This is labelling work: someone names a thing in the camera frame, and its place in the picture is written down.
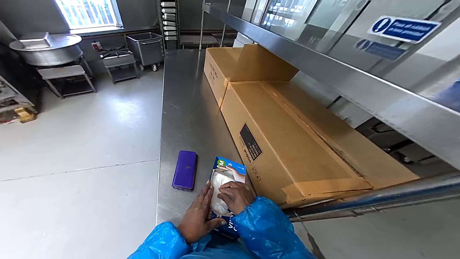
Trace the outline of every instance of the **stainless steel shelf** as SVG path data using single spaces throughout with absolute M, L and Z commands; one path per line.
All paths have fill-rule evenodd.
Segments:
M 203 10 L 460 169 L 460 113 L 203 3 Z

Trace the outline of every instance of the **stainless steel counter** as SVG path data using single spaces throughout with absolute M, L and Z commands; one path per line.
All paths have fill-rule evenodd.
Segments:
M 165 55 L 156 224 L 180 223 L 211 176 L 216 156 L 242 162 L 203 73 L 205 52 L 185 49 Z M 193 192 L 171 187 L 180 150 L 198 154 Z

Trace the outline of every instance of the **large metal cooking pot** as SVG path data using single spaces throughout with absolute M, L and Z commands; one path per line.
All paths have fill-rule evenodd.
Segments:
M 73 34 L 47 32 L 30 34 L 10 43 L 10 48 L 37 66 L 61 65 L 79 59 L 83 52 L 78 43 L 81 37 Z

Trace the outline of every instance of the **window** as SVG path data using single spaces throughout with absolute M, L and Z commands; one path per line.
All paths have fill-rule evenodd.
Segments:
M 70 29 L 121 27 L 111 0 L 55 0 Z

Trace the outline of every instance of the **blue safety sign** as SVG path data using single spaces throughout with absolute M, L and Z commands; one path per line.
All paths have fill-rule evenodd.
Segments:
M 355 46 L 359 50 L 363 50 L 367 53 L 371 53 L 380 56 L 384 59 L 396 60 L 406 52 L 405 49 L 401 49 L 395 46 L 388 46 L 379 42 L 370 40 L 360 40 Z
M 368 33 L 398 41 L 419 43 L 440 25 L 440 22 L 380 16 L 369 28 Z

